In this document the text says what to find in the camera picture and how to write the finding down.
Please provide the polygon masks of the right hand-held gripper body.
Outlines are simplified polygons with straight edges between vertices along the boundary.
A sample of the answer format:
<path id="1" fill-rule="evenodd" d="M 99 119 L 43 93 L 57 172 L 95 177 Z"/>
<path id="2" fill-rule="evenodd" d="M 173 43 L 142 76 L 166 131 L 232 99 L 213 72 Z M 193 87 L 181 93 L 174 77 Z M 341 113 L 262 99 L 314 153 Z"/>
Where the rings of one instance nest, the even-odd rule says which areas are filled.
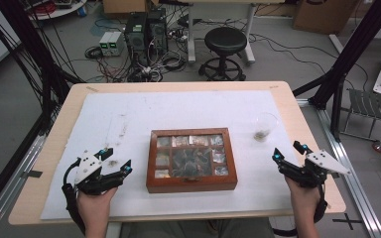
<path id="1" fill-rule="evenodd" d="M 301 167 L 282 160 L 282 174 L 302 187 L 324 184 L 328 173 L 350 175 L 350 170 L 325 150 L 306 154 L 305 164 Z"/>

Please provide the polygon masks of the clear glass cup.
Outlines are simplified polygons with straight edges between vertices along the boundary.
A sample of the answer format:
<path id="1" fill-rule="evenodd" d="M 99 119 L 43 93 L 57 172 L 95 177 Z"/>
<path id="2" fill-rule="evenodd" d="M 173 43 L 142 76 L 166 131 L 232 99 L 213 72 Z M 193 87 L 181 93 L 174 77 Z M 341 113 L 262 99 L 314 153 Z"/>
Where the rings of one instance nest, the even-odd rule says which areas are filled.
<path id="1" fill-rule="evenodd" d="M 266 141 L 278 124 L 279 121 L 274 114 L 262 112 L 255 119 L 255 131 L 253 138 L 258 142 Z"/>

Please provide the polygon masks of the wooden compartment box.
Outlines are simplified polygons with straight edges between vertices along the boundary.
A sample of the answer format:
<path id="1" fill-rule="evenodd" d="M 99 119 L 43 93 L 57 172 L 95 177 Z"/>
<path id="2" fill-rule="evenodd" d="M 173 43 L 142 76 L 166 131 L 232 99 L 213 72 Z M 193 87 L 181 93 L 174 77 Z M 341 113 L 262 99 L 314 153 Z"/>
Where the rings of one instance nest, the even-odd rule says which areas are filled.
<path id="1" fill-rule="evenodd" d="M 206 136 L 208 138 L 208 146 L 195 146 L 190 144 L 190 135 Z M 213 135 L 221 135 L 223 138 L 222 146 L 213 146 L 210 143 L 210 137 Z M 187 136 L 189 144 L 182 147 L 173 147 L 172 138 L 178 136 Z M 169 147 L 157 147 L 157 139 L 159 137 L 169 137 L 171 145 Z M 173 150 L 174 149 L 211 149 L 211 176 L 206 177 L 184 177 L 174 178 L 172 176 Z M 214 149 L 222 149 L 225 153 L 226 161 L 224 163 L 215 163 L 212 160 L 212 151 Z M 166 167 L 156 166 L 156 156 L 160 152 L 170 154 L 170 164 Z M 218 166 L 226 166 L 228 168 L 227 176 L 217 176 L 214 169 Z M 168 170 L 169 178 L 155 178 L 155 170 Z M 217 190 L 234 190 L 238 183 L 237 171 L 235 168 L 232 146 L 230 142 L 229 131 L 227 128 L 205 128 L 205 129 L 177 129 L 177 130 L 153 130 L 151 132 L 146 187 L 150 193 L 171 193 L 171 192 L 196 192 L 196 191 L 217 191 Z"/>

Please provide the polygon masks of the person's left hand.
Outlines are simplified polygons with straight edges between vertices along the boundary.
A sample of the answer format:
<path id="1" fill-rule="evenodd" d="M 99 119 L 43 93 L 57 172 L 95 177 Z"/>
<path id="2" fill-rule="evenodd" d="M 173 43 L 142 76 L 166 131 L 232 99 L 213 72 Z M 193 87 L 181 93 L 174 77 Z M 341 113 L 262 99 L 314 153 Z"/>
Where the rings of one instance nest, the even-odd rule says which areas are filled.
<path id="1" fill-rule="evenodd" d="M 107 222 L 111 199 L 117 188 L 111 188 L 100 195 L 89 195 L 80 192 L 77 196 L 78 211 L 85 223 Z"/>

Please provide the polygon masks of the person's right hand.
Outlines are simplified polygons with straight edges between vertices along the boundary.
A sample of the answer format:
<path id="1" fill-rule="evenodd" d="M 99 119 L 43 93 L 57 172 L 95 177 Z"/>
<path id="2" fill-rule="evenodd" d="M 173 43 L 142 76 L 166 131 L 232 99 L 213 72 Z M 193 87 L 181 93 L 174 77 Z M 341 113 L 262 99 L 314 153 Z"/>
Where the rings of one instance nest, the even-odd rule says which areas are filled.
<path id="1" fill-rule="evenodd" d="M 291 202 L 296 216 L 313 218 L 320 199 L 317 188 L 301 187 L 294 180 L 285 177 L 290 189 Z"/>

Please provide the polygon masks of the black tape strip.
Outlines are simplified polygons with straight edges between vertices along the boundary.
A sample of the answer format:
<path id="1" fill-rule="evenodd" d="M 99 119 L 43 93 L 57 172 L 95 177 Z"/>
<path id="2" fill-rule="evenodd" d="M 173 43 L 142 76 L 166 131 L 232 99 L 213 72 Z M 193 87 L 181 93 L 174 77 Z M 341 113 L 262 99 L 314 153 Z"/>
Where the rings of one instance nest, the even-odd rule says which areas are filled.
<path id="1" fill-rule="evenodd" d="M 40 171 L 28 171 L 28 172 L 23 172 L 21 175 L 21 178 L 26 179 L 26 178 L 40 178 L 43 172 Z"/>

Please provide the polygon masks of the black tape cross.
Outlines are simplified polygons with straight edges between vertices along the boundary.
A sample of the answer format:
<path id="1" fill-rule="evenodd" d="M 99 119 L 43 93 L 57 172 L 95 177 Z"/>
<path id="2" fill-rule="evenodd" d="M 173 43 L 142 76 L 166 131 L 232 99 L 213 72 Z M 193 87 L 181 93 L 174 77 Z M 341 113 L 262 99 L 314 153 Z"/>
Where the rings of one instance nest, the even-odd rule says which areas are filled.
<path id="1" fill-rule="evenodd" d="M 333 222 L 336 223 L 346 223 L 350 230 L 354 229 L 354 224 L 362 224 L 359 219 L 351 219 L 347 213 L 343 214 L 343 218 L 332 218 Z"/>

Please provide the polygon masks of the person's grey trousers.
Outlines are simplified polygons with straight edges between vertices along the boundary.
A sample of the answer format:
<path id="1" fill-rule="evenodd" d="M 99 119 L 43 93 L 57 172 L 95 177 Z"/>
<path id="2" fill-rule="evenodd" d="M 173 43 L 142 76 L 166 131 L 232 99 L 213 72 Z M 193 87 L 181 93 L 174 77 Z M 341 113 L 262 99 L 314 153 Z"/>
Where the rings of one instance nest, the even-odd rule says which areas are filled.
<path id="1" fill-rule="evenodd" d="M 275 238 L 268 218 L 125 222 L 120 238 Z"/>

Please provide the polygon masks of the white table mat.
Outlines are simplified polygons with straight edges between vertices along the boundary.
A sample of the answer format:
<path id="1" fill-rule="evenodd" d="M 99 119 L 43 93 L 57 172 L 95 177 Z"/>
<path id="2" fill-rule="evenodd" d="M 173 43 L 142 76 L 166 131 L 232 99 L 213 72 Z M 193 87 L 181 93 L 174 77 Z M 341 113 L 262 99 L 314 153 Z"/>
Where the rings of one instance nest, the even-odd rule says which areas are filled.
<path id="1" fill-rule="evenodd" d="M 91 93 L 84 99 L 79 116 L 56 168 L 42 219 L 68 216 L 62 184 L 72 181 L 69 165 L 84 152 L 105 147 L 114 154 L 103 165 L 105 173 L 131 161 L 133 172 L 118 189 L 111 204 L 114 217 L 157 218 L 235 212 L 285 212 L 290 193 L 272 160 L 277 148 L 285 158 L 296 160 L 284 125 L 269 138 L 253 138 L 255 119 L 262 112 L 279 113 L 266 90 Z M 146 188 L 150 135 L 160 129 L 227 128 L 237 170 L 234 190 L 150 193 Z M 110 167 L 110 161 L 118 165 Z"/>

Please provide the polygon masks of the black computer tower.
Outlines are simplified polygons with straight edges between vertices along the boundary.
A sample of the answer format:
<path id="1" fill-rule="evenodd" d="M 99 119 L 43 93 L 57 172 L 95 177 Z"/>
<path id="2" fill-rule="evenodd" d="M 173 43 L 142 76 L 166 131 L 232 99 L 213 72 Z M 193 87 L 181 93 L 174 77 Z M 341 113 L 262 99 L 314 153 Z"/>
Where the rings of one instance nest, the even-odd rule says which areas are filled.
<path id="1" fill-rule="evenodd" d="M 166 9 L 153 9 L 147 17 L 149 35 L 153 43 L 153 49 L 158 54 L 168 51 Z"/>
<path id="2" fill-rule="evenodd" d="M 147 13 L 132 12 L 125 28 L 127 45 L 135 51 L 143 51 L 147 47 Z"/>

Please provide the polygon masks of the black round stool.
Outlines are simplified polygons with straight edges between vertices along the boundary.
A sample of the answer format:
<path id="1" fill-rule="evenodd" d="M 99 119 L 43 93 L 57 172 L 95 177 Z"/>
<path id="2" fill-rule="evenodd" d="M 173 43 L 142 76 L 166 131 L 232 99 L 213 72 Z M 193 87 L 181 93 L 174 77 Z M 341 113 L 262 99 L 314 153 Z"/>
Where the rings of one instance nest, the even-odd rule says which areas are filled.
<path id="1" fill-rule="evenodd" d="M 212 81 L 246 79 L 241 66 L 229 58 L 238 55 L 247 46 L 247 38 L 241 31 L 230 27 L 215 28 L 205 35 L 204 43 L 217 54 L 217 58 L 203 63 L 198 70 L 199 75 L 204 75 Z"/>

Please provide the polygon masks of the white desk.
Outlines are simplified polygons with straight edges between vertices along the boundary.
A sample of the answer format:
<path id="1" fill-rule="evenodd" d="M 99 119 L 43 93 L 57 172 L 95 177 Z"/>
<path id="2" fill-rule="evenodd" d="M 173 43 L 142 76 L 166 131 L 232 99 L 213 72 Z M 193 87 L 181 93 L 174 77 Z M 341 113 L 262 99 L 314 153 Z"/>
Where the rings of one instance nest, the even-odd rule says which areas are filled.
<path id="1" fill-rule="evenodd" d="M 285 0 L 179 0 L 188 3 L 189 32 L 188 32 L 188 62 L 195 62 L 195 29 L 194 19 L 245 19 L 244 34 L 249 38 L 256 9 L 261 4 L 281 4 Z"/>

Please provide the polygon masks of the round white table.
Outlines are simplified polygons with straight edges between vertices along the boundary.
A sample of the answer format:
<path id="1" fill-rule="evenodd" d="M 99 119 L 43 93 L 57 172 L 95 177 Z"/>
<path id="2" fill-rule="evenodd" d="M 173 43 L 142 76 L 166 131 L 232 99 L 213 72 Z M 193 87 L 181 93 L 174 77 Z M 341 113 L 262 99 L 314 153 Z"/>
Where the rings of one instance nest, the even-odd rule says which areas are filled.
<path id="1" fill-rule="evenodd" d="M 87 0 L 40 0 L 27 10 L 31 20 L 48 20 L 73 13 Z"/>

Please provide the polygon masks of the brown cardboard box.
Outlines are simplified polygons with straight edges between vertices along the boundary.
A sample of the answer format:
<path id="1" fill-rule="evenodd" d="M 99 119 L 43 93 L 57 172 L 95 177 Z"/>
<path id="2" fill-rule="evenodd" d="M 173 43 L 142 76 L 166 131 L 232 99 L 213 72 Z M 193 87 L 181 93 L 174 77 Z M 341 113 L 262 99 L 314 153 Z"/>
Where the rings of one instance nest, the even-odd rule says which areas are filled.
<path id="1" fill-rule="evenodd" d="M 158 3 L 159 0 L 102 0 L 104 12 L 110 14 L 146 12 Z"/>

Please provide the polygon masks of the black metal frame post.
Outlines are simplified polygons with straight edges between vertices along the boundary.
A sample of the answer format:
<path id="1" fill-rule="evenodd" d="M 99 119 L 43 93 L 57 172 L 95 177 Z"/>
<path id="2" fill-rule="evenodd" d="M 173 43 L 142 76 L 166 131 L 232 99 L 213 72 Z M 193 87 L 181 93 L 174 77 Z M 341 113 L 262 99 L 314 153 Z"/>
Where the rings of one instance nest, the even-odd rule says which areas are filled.
<path id="1" fill-rule="evenodd" d="M 0 0 L 0 11 L 36 64 L 41 87 L 37 87 L 37 81 L 23 63 L 20 68 L 39 96 L 42 108 L 40 134 L 48 134 L 53 126 L 55 110 L 64 104 L 70 91 L 68 83 L 83 83 L 83 80 L 56 64 L 19 0 Z"/>
<path id="2" fill-rule="evenodd" d="M 293 91 L 294 96 L 298 96 L 318 87 L 309 103 L 319 110 L 324 110 L 327 102 L 333 97 L 329 130 L 337 142 L 340 141 L 339 119 L 345 78 L 380 29 L 381 0 L 375 0 L 330 70 Z"/>

